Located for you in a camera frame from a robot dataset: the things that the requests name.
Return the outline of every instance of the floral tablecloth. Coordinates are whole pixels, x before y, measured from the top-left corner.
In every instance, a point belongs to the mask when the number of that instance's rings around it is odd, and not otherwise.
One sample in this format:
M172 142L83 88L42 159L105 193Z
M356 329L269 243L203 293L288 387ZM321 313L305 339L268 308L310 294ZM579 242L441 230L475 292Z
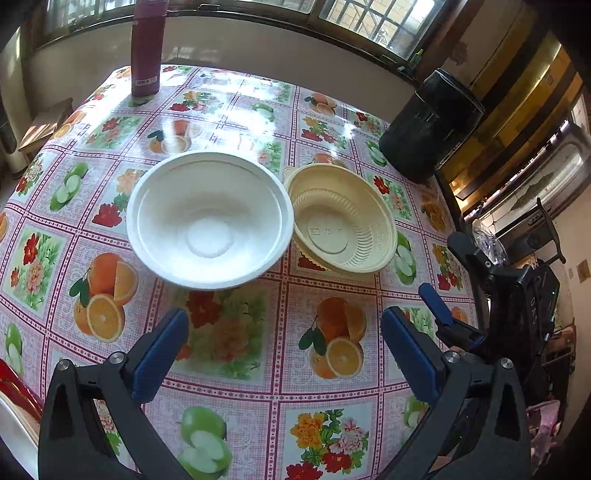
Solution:
M378 149L387 124L320 93L168 65L160 91L136 105L130 74L113 72L84 101L0 216L7 361L44 398L60 359L102 362L181 307L189 342L144 410L196 480L374 478L424 410L379 335L382 310L400 306L434 338L417 294L426 281L454 316L476 324L468 277L446 248L453 222L437 183L403 178ZM292 244L234 290L166 284L129 247L129 195L162 159L208 149L258 161L280 179L286 166L310 162L362 176L395 218L394 260L352 278ZM120 461L133 467L106 405L98 407Z

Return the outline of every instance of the blue gripper pad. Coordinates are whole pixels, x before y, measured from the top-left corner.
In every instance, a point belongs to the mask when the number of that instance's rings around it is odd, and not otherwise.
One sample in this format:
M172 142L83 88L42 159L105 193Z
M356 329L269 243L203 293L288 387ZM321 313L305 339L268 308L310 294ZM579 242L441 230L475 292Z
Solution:
M438 371L441 350L426 333L420 333L398 307L384 310L382 337L400 367L414 396L434 406L440 395Z
M188 334L187 314L181 309L174 309L164 316L152 332L138 340L139 343L144 337L155 335L155 338L150 338L151 345L132 373L131 398L136 405L154 399L179 350L186 343Z
M453 316L445 302L441 299L435 288L430 283L423 283L418 288L418 294L423 299L433 316L444 325L453 325Z

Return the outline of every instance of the wall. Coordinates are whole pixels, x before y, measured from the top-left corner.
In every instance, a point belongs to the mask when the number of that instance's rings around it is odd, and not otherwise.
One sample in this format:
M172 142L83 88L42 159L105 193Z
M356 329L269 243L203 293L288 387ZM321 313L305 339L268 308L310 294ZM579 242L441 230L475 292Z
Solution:
M131 23L74 35L25 65L31 109L68 97L77 106L115 69L129 65ZM391 121L414 88L392 73L316 38L254 22L176 17L166 23L163 61L255 73L325 93Z
M568 408L559 438L565 438L577 420L587 397L591 392L591 280L579 283L577 265L585 258L591 261L591 187L588 187L568 208L554 220L560 238L560 246L566 264L562 269L559 262L557 273L560 288L570 290L574 322L577 326L576 369L570 377ZM573 278L569 278L569 268Z

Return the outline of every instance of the beige plastic bowl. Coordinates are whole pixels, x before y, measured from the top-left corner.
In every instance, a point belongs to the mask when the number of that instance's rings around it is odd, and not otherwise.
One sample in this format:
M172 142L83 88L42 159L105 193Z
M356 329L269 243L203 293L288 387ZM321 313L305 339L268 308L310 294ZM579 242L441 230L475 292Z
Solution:
M381 196L346 168L310 164L286 172L294 239L304 255L340 273L377 272L392 260L396 226Z

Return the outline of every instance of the bottle label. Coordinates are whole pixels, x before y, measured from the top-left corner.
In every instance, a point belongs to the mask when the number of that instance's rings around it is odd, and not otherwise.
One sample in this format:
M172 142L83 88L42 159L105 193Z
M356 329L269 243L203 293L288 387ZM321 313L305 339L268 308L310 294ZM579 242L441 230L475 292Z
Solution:
M156 83L157 81L158 81L158 77L156 76L156 77L152 77L152 78L145 79L145 80L136 80L135 84L139 87L142 85L150 85L152 83Z

